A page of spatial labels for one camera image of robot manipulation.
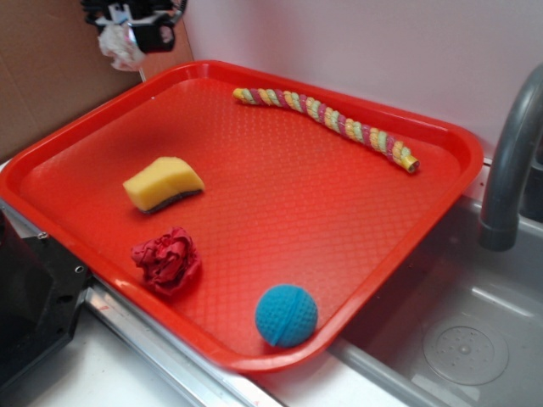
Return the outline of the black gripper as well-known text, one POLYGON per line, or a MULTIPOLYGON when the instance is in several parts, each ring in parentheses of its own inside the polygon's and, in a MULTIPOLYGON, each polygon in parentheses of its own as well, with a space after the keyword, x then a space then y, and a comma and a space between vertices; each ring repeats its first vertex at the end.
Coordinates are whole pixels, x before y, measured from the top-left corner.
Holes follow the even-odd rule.
POLYGON ((183 16, 187 2, 89 0, 81 1, 81 6, 86 14, 85 21, 98 25, 101 45, 130 44, 129 26, 143 53, 168 53, 176 42, 173 24, 183 16))

